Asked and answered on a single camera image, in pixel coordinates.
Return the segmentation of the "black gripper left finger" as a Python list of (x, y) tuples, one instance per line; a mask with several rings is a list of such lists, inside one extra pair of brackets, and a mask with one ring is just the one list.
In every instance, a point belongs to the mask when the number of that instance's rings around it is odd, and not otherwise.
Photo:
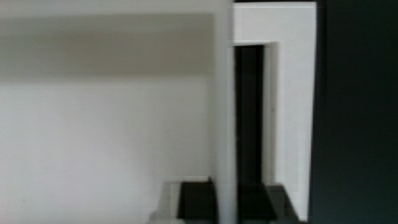
[(154, 224), (216, 224), (216, 193), (209, 178), (163, 183)]

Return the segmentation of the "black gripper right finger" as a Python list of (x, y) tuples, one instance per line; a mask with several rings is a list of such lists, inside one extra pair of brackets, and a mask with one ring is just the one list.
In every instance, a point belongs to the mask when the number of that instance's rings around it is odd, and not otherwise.
[(237, 186), (237, 224), (300, 224), (282, 185)]

